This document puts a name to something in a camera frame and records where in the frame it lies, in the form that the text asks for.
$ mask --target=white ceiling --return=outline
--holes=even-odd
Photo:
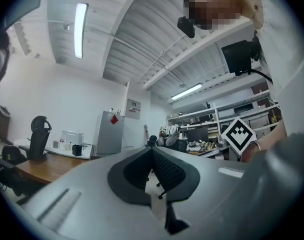
[[[89,4],[83,59],[74,54],[77,3]],[[241,19],[228,31],[196,28],[195,38],[190,39],[177,27],[182,6],[183,0],[41,0],[40,8],[8,33],[14,53],[75,67],[122,85],[128,79],[139,80],[145,89],[169,99],[184,90],[181,84],[209,86],[221,76],[228,79],[221,48],[254,35],[251,23]]]

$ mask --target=refrigerator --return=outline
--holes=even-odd
[[[93,138],[93,155],[106,157],[122,151],[125,117],[103,111],[97,117]]]

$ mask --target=wooden desk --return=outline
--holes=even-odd
[[[28,160],[15,166],[15,170],[33,181],[49,184],[63,174],[89,160],[46,153],[40,161]]]

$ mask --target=person's arm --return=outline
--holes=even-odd
[[[273,131],[271,131],[268,135],[260,138],[258,141],[256,141],[261,150],[269,150],[275,143],[278,141],[284,139],[287,137],[286,128],[284,126],[283,120],[281,120],[278,125],[274,128]],[[250,162],[253,155],[260,151],[259,147],[256,144],[250,144],[246,150],[242,154],[242,162]]]
[[[145,139],[146,139],[146,141],[148,141],[150,139],[149,132],[148,132],[148,126],[145,124],[143,127],[144,127],[144,136],[145,136]]]

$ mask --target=fluorescent ceiling light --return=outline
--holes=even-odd
[[[75,57],[83,58],[83,34],[86,22],[86,15],[89,5],[87,3],[78,3],[76,5],[74,21],[74,52]]]
[[[172,100],[176,100],[176,99],[181,98],[182,96],[187,95],[189,93],[192,93],[192,92],[194,92],[197,89],[200,89],[202,87],[203,87],[203,85],[201,83],[198,83],[197,85],[195,85],[195,86],[193,86],[193,87],[191,87],[191,88],[189,88],[189,89],[187,89],[187,90],[185,90],[185,91],[183,91],[183,92],[181,92],[181,93],[173,96],[171,99]]]

